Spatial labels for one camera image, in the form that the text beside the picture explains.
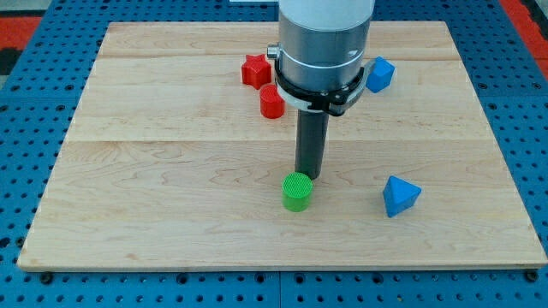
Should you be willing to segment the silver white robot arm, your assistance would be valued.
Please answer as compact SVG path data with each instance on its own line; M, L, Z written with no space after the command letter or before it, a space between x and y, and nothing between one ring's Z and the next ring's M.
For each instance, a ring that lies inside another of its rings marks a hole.
M278 69L293 86L334 91L359 73L374 0L279 0Z

